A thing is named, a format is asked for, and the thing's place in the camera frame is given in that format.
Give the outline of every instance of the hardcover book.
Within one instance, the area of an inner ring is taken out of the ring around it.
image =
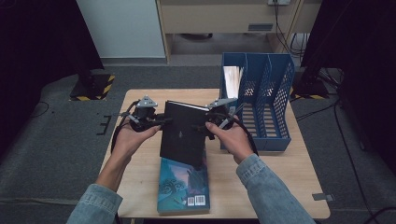
[[[160,156],[195,167],[201,166],[208,111],[208,108],[198,105],[167,101],[164,116],[173,121],[163,126]]]
[[[209,185],[205,151],[202,165],[161,158],[157,211],[162,216],[209,212]]]

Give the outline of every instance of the cable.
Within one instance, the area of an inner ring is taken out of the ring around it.
[[[396,210],[396,207],[386,207],[386,208],[379,210],[378,212],[374,213],[373,216],[369,217],[363,224],[369,224],[373,219],[375,219],[376,217],[381,215],[383,212],[386,212],[388,210]]]
[[[50,108],[50,105],[49,105],[48,103],[44,102],[44,101],[40,101],[40,102],[38,102],[38,103],[39,103],[39,104],[44,104],[44,105],[46,105],[47,108],[46,108],[46,109],[44,110],[44,112],[42,112],[41,114],[39,114],[39,115],[34,115],[34,116],[29,117],[30,119],[35,119],[35,118],[38,118],[38,117],[42,116],[42,115],[45,114],[45,113],[49,110],[49,108]]]
[[[322,79],[325,81],[327,84],[329,84],[332,88],[338,89],[340,84],[333,78],[331,77],[328,73],[323,72],[322,70],[319,71],[319,76],[318,78]]]
[[[319,113],[319,112],[321,112],[321,111],[324,111],[324,110],[327,110],[327,109],[331,108],[332,106],[338,104],[339,101],[340,101],[340,99],[338,99],[335,103],[332,103],[331,105],[328,105],[328,106],[326,106],[326,107],[324,107],[324,108],[322,108],[322,109],[320,109],[320,110],[313,111],[313,112],[309,112],[309,113],[307,113],[307,114],[304,114],[304,115],[301,115],[301,116],[299,116],[299,117],[296,117],[296,119],[297,119],[297,121],[301,121],[301,120],[303,120],[303,119],[306,119],[306,118],[308,118],[308,117],[310,117],[310,116],[312,116],[312,115],[314,115],[314,114],[317,114],[317,113]]]
[[[289,100],[289,102],[291,103],[291,102],[294,102],[294,101],[299,100],[301,98],[303,98],[303,96],[299,96],[299,97],[296,97],[294,99],[291,99],[291,100]]]
[[[294,34],[293,38],[290,41],[290,52],[291,52],[291,54],[293,54],[295,56],[300,56],[301,57],[302,55],[304,55],[304,52],[305,52],[305,50],[304,50],[304,37],[305,37],[305,34],[303,34],[303,43],[301,45],[298,43],[298,39],[296,37],[297,37],[297,34]],[[294,46],[293,46],[294,45],[294,41],[296,42],[297,45],[300,46],[299,49],[295,49],[294,48]]]
[[[132,107],[134,107],[135,105],[137,105],[137,103],[139,103],[138,100],[137,100],[137,101],[134,101],[134,102],[128,107],[128,109],[126,110],[126,112],[121,113],[121,115],[122,115],[121,122],[119,123],[119,126],[117,126],[116,130],[114,131],[114,133],[113,133],[113,138],[112,138],[112,140],[111,140],[111,149],[110,149],[110,152],[111,152],[111,153],[113,152],[114,146],[116,145],[117,136],[119,135],[119,133],[120,133],[122,127],[123,127],[124,125],[128,124],[128,123],[125,123],[125,124],[124,124],[123,122],[125,121],[126,117],[128,117],[129,112],[131,111]],[[117,212],[116,215],[114,216],[114,220],[116,221],[117,224],[122,224],[122,220],[120,219],[119,213],[118,213],[118,212]]]
[[[330,75],[330,71],[329,71],[329,69],[328,68],[324,68],[324,71],[325,72],[323,72],[322,70],[320,70],[320,72],[322,73],[322,74],[324,74],[335,86],[337,86],[337,88],[340,86],[340,82],[338,82],[334,77],[332,77],[331,75]]]
[[[378,221],[375,219],[375,217],[373,215],[373,212],[372,212],[369,204],[367,203],[366,196],[364,195],[363,188],[361,186],[361,181],[360,181],[360,179],[358,177],[358,172],[356,171],[356,168],[355,168],[355,162],[352,160],[352,156],[350,155],[349,147],[347,146],[347,141],[345,139],[344,132],[341,129],[340,121],[338,120],[338,117],[337,117],[337,105],[338,105],[339,101],[340,100],[338,99],[338,101],[336,102],[337,104],[334,104],[334,107],[333,107],[335,121],[337,123],[338,130],[339,130],[339,132],[341,134],[341,137],[343,139],[343,143],[344,143],[344,146],[346,148],[346,153],[348,155],[350,164],[352,165],[353,174],[355,175],[356,181],[358,182],[359,191],[361,192],[361,197],[363,198],[364,205],[366,206],[367,211],[370,213],[370,216],[372,217],[372,219],[375,221],[375,223],[378,224]]]
[[[238,119],[234,119],[233,122],[237,123],[239,127],[241,127],[244,130],[244,132],[247,134],[247,139],[250,143],[251,149],[257,156],[259,156],[259,152],[257,151],[256,145],[254,144],[253,137],[251,136],[251,133],[248,131],[247,127],[245,127],[245,125]]]
[[[323,61],[326,60],[325,56],[323,56],[323,48],[326,46],[327,48],[329,47],[327,41],[332,35],[332,31],[335,29],[336,25],[338,22],[341,20],[341,18],[344,16],[346,11],[349,9],[349,6],[354,0],[349,0],[344,8],[342,8],[341,12],[339,13],[338,17],[335,19],[335,22],[332,24],[332,27],[330,30],[327,32],[327,34],[322,38],[322,41],[318,44],[316,49],[313,51],[313,53],[310,55],[308,59],[303,60],[305,62],[305,66],[307,67],[312,67],[314,69],[311,69],[312,71],[317,71],[317,68],[320,68],[321,65],[323,64]],[[311,83],[314,80],[318,78],[318,74],[307,74],[303,77],[304,82],[306,83]]]
[[[286,40],[285,36],[283,35],[283,32],[282,32],[282,30],[280,29],[279,22],[278,22],[278,19],[277,19],[277,15],[278,15],[278,13],[279,13],[279,7],[278,7],[277,0],[274,0],[274,9],[275,9],[275,19],[276,19],[276,37],[277,37],[277,39],[279,40],[279,42],[282,44],[283,48],[284,48],[288,53],[290,53],[290,50],[289,50],[289,47],[288,47],[288,41]],[[282,34],[282,37],[283,37],[284,42],[280,39],[280,37],[279,37],[279,35],[278,35],[278,32],[277,32],[278,30],[279,30],[279,32]]]
[[[300,48],[300,64],[301,64],[301,58],[304,56],[304,53],[305,53],[305,51],[303,53],[304,39],[305,39],[305,34],[303,34],[303,41],[301,43],[301,48]]]

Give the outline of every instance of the black book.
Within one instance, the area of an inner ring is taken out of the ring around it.
[[[208,111],[208,108],[198,105],[167,101],[164,116],[173,121],[163,126],[160,156],[199,167],[205,148]]]

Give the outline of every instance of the blue file organizer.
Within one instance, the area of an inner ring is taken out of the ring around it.
[[[294,63],[284,53],[223,53],[222,66],[244,67],[238,100],[247,103],[238,118],[253,135],[261,151],[284,151],[290,143],[285,119],[286,105],[294,78]],[[221,69],[219,98],[227,98],[224,70]]]

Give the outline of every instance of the person's right hand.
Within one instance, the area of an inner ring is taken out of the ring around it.
[[[233,159],[236,163],[239,164],[246,157],[253,154],[248,142],[248,136],[238,124],[234,123],[233,127],[229,130],[222,130],[211,122],[207,122],[205,125],[210,132],[219,138],[228,151],[233,154]]]

